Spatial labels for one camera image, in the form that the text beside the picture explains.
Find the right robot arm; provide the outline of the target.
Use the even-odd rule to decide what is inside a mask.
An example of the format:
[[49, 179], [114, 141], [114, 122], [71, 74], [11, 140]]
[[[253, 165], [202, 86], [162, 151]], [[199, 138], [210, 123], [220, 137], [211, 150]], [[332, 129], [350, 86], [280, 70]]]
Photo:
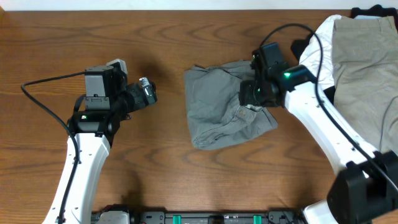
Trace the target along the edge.
[[304, 223], [371, 223], [397, 210], [397, 155], [360, 137], [305, 66], [257, 71], [241, 82], [239, 102], [286, 108], [327, 156], [336, 179], [326, 199], [302, 210]]

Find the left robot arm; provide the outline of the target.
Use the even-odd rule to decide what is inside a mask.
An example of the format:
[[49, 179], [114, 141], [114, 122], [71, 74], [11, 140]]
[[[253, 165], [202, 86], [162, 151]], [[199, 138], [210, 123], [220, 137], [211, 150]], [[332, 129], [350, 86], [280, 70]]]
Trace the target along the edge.
[[155, 84], [86, 81], [68, 121], [67, 158], [44, 223], [90, 223], [100, 173], [121, 121], [157, 101]]

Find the dark grey shorts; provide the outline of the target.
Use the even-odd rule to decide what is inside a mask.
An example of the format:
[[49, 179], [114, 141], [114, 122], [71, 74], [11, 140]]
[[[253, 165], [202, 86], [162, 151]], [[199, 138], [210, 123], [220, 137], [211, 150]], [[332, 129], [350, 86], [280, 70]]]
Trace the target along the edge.
[[195, 148], [215, 150], [241, 144], [278, 127], [266, 108], [240, 105], [240, 84], [252, 78], [248, 60], [194, 66], [184, 72], [187, 122]]

